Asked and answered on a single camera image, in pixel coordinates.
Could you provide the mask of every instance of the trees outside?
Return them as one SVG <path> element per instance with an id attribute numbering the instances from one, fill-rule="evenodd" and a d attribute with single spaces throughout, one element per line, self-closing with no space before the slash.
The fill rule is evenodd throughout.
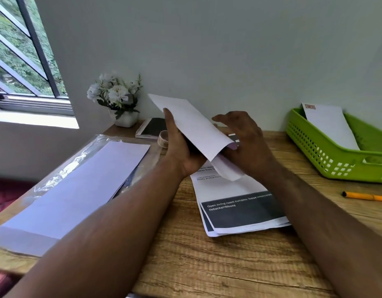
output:
<path id="1" fill-rule="evenodd" d="M 31 20 L 34 24 L 39 41 L 44 50 L 46 59 L 48 60 L 50 70 L 54 76 L 55 82 L 62 96 L 66 96 L 65 87 L 56 61 L 53 57 L 53 52 L 50 48 L 48 38 L 45 33 L 45 29 L 42 25 L 38 9 L 34 0 L 24 0 L 27 9 L 29 11 Z M 24 20 L 21 16 L 19 6 L 16 0 L 0 0 L 0 4 L 10 12 L 20 23 L 24 24 Z M 39 61 L 38 55 L 34 48 L 34 45 L 25 34 L 23 34 L 11 21 L 5 16 L 0 14 L 0 34 L 7 39 L 11 44 L 23 52 L 29 59 L 31 59 L 37 66 L 42 69 L 42 65 Z M 14 54 L 9 48 L 0 42 L 0 59 L 5 62 L 10 68 L 15 70 L 21 77 L 28 81 L 31 85 L 37 88 L 44 95 L 53 95 L 50 89 L 49 83 L 37 74 L 31 67 L 29 67 L 22 59 Z M 18 93 L 30 93 L 23 85 L 17 82 L 6 71 L 0 68 L 0 80 L 8 87 Z"/>

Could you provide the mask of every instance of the green plastic basket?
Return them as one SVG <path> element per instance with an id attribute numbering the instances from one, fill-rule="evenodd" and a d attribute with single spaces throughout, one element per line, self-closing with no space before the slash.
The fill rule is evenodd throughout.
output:
<path id="1" fill-rule="evenodd" d="M 326 178 L 382 183 L 382 131 L 344 113 L 361 150 L 337 145 L 305 118 L 290 111 L 287 134 Z"/>

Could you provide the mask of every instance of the clear plastic bag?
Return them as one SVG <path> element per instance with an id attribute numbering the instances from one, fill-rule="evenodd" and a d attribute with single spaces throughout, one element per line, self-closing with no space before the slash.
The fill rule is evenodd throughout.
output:
<path id="1" fill-rule="evenodd" d="M 73 155 L 71 158 L 53 170 L 43 180 L 36 184 L 29 192 L 27 192 L 23 198 L 23 205 L 31 205 L 35 200 L 43 196 L 48 190 L 59 184 L 59 182 L 63 180 L 69 173 L 77 169 L 89 158 L 93 157 L 109 141 L 150 145 L 147 154 L 140 161 L 139 165 L 135 168 L 124 185 L 122 185 L 122 187 L 118 190 L 116 195 L 125 192 L 131 185 L 136 183 L 146 173 L 148 173 L 157 164 L 162 151 L 162 148 L 155 140 L 96 135 L 94 139 L 86 144 L 81 150 L 76 152 L 75 155 Z"/>

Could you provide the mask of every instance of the flower pot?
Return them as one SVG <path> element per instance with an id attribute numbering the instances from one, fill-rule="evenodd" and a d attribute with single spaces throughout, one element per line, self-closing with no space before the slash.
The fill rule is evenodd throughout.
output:
<path id="1" fill-rule="evenodd" d="M 124 112 L 121 115 L 121 117 L 116 119 L 115 112 L 116 112 L 115 110 L 109 109 L 109 115 L 114 120 L 114 124 L 116 126 L 132 127 L 137 122 L 137 119 L 139 117 L 139 113 L 137 112 Z"/>

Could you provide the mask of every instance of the orange pen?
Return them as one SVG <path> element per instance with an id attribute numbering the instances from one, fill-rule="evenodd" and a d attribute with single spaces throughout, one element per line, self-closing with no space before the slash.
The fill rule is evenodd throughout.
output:
<path id="1" fill-rule="evenodd" d="M 350 197 L 350 198 L 353 198 L 353 199 L 381 201 L 382 202 L 382 195 L 374 195 L 374 194 L 367 194 L 367 193 L 356 193 L 356 192 L 346 192 L 346 191 L 343 191 L 341 195 L 343 197 Z"/>

